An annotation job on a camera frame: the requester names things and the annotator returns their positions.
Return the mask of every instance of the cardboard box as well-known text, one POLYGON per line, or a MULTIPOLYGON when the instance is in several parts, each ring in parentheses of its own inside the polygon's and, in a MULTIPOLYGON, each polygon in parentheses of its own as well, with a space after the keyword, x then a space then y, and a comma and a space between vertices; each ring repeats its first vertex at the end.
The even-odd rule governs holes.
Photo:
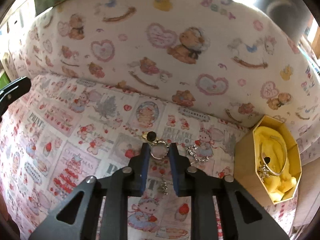
POLYGON ((297 142, 284 123, 264 115, 256 126, 236 144, 234 177, 261 206, 275 205, 294 197, 301 177, 301 160, 297 142), (255 144, 253 133, 259 126, 273 128, 283 136, 288 151, 289 173, 297 179, 297 185, 287 191, 279 202, 271 200, 257 172, 257 167, 260 166, 260 146, 255 144))

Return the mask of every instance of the printed fabric backdrop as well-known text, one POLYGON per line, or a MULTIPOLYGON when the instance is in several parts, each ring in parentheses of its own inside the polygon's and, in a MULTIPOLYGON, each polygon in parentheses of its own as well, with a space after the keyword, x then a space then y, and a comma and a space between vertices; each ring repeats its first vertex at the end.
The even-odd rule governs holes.
MULTIPOLYGON (((2 124, 17 136, 10 150, 5 140, 12 138, 2 138, 1 162, 14 169, 1 176, 2 189, 26 236, 72 190, 60 178, 75 186, 86 174, 102 177, 125 166, 139 152, 142 130, 178 142, 182 154, 183 144, 197 141, 202 155, 212 156, 201 168, 213 176, 233 173, 234 143, 263 114, 286 123, 303 164, 319 156, 319 77, 272 21, 242 0, 67 0, 12 37, 7 60, 18 76, 37 77, 33 92, 16 104, 28 107, 12 106, 2 124), (110 86, 119 89, 114 97, 105 95, 110 86), (203 117, 195 120, 190 111, 203 117), (68 166, 81 172, 77 180, 65 174, 68 166), (33 210, 26 194, 38 198, 33 210)), ((164 162, 152 166, 152 178, 167 174, 164 162)), ((174 197, 156 196, 152 183, 141 202, 130 199, 130 235, 187 239, 187 216, 183 226, 163 208, 139 213, 149 203, 169 208, 174 197)), ((295 206, 293 200, 268 208, 286 232, 295 206)), ((186 215, 186 205, 182 210, 186 215)))
MULTIPOLYGON (((0 128, 0 190, 21 239, 84 178, 110 176, 126 166, 140 153, 142 132, 151 130, 168 143, 176 142, 181 155, 196 143, 197 154, 210 159, 195 166, 217 178, 233 174, 235 144, 248 131, 101 83, 53 74, 34 78, 31 92, 10 105, 0 128)), ((190 197, 175 195, 169 158, 150 158, 147 190, 141 198, 129 198, 128 239, 189 239, 190 204, 190 197), (168 195, 157 191, 162 178, 168 195)), ((296 204, 297 195, 266 207, 286 233, 296 204)))

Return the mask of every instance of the jewelry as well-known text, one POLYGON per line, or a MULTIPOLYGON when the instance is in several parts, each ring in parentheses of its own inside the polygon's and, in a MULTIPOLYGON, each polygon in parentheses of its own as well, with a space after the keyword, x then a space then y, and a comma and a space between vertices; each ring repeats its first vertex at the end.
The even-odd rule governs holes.
POLYGON ((162 179, 162 182, 161 182, 161 184, 160 184, 160 186, 158 187, 158 192, 160 192, 160 193, 163 193, 163 194, 165 194, 165 195, 167 195, 168 194, 168 192, 167 192, 167 190, 168 190, 168 185, 167 185, 167 183, 164 181, 164 175, 162 174, 161 175, 161 179, 162 179))
POLYGON ((166 143, 164 140, 158 139, 155 132, 151 131, 147 134, 143 133, 141 135, 141 138, 150 144, 150 154, 156 160, 162 160, 168 155, 170 147, 169 143, 166 143))
POLYGON ((198 149, 198 146, 197 146, 196 144, 190 145, 190 146, 188 146, 188 147, 186 148, 186 152, 187 152, 188 154, 190 154, 190 155, 195 159, 195 161, 192 162, 191 164, 195 164, 195 163, 206 163, 206 162, 210 159, 210 157, 209 157, 209 156, 206 156, 206 157, 203 157, 202 159, 199 159, 199 158, 197 157, 197 154, 196 154, 196 150, 197 150, 197 149, 198 149))
POLYGON ((260 178, 263 180, 265 177, 269 177, 269 175, 273 175, 273 176, 280 176, 284 170, 284 167, 287 163, 287 160, 288 160, 288 152, 287 152, 287 149, 286 147, 284 147, 284 145, 281 143, 280 139, 276 136, 270 136, 270 138, 272 139, 275 139, 277 142, 280 143, 281 147, 282 147, 282 151, 284 153, 284 164, 282 166, 282 169, 281 171, 278 173, 278 172, 275 172, 273 171, 269 166, 268 164, 270 163, 270 158, 269 157, 264 157, 264 153, 262 152, 262 143, 260 143, 260 164, 262 164, 262 166, 260 166, 258 168, 258 174, 260 176, 260 178))
POLYGON ((168 152, 169 152, 169 144, 166 143, 165 141, 158 140, 156 144, 151 145, 150 153, 151 153, 151 156, 154 157, 156 160, 162 160, 164 157, 166 157, 168 155, 168 152), (155 149, 155 147, 160 147, 160 144, 162 144, 165 147, 166 153, 162 157, 158 158, 154 155, 154 153, 155 153, 154 149, 155 149))

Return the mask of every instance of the silver ring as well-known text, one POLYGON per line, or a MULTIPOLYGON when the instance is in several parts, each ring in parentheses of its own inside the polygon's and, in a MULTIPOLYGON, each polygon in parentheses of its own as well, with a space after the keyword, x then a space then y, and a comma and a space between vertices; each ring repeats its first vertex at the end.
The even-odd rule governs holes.
MULTIPOLYGON (((278 141, 278 142, 280 143, 280 139, 279 139, 278 137, 276 137, 276 136, 270 136, 270 138, 275 139, 276 141, 278 141)), ((277 173, 277 172, 273 171, 273 170, 268 166, 268 164, 266 163, 266 161, 264 160, 264 158, 263 158, 263 152, 262 152, 262 143, 260 143, 260 159, 261 159, 262 162, 263 162, 263 165, 262 165, 262 166, 265 167, 264 169, 266 169, 266 172, 268 172, 268 173, 270 173, 271 175, 274 175, 274 176, 280 176, 280 175, 282 174, 282 172, 283 172, 283 170, 284 170, 284 167, 285 167, 285 165, 286 165, 286 163, 287 163, 287 160, 288 160, 288 153, 287 153, 286 148, 285 148, 281 143, 280 143, 280 145, 281 145, 281 147, 282 147, 282 151, 284 152, 284 159, 285 159, 285 161, 284 161, 284 164, 283 164, 283 166, 282 166, 281 171, 280 171, 279 173, 277 173)))
POLYGON ((152 144, 152 145, 151 145, 150 154, 151 154, 151 156, 152 156, 153 158, 155 158, 156 160, 162 160, 163 158, 165 158, 165 157, 168 155, 169 147, 170 147, 169 144, 166 143, 165 141, 163 141, 163 140, 158 140, 155 144, 152 144), (166 146, 166 148, 167 148, 167 152, 166 152, 165 156, 163 156, 163 157, 161 157, 161 158, 155 157, 155 156, 153 155, 153 153, 152 153, 152 148, 153 148, 154 146, 157 146, 158 143, 164 144, 164 145, 166 146))

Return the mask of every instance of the heart print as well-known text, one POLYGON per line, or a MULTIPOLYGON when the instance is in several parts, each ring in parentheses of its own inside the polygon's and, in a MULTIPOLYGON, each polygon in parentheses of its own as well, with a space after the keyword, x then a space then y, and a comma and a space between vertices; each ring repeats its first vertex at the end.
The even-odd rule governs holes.
POLYGON ((276 84, 273 81, 267 81, 262 85, 260 95, 264 99, 274 98, 279 94, 276 84))
POLYGON ((44 49, 48 52, 48 53, 52 53, 52 43, 51 41, 49 41, 48 39, 46 41, 43 42, 43 46, 44 49))
POLYGON ((115 47, 112 41, 109 40, 93 41, 91 43, 91 51, 98 60, 103 62, 112 60, 115 55, 115 47))
POLYGON ((229 82, 224 77, 214 78, 208 74, 201 74, 196 80, 200 92, 207 96, 223 95, 229 88, 229 82))
POLYGON ((177 41, 177 34, 174 31, 165 30, 162 25, 152 23, 147 30, 148 41, 153 47, 166 49, 173 46, 177 41))
POLYGON ((58 22, 58 32, 62 37, 65 37, 69 33, 69 23, 67 22, 58 22))

